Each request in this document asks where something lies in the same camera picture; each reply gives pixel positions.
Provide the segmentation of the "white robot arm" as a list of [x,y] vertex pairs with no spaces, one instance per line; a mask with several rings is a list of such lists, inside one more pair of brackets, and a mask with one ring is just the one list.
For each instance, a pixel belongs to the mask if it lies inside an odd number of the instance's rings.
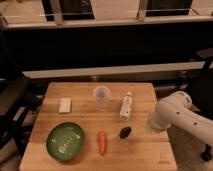
[[148,123],[158,133],[174,125],[213,146],[213,121],[191,111],[191,106],[192,99],[187,93],[174,92],[156,103]]

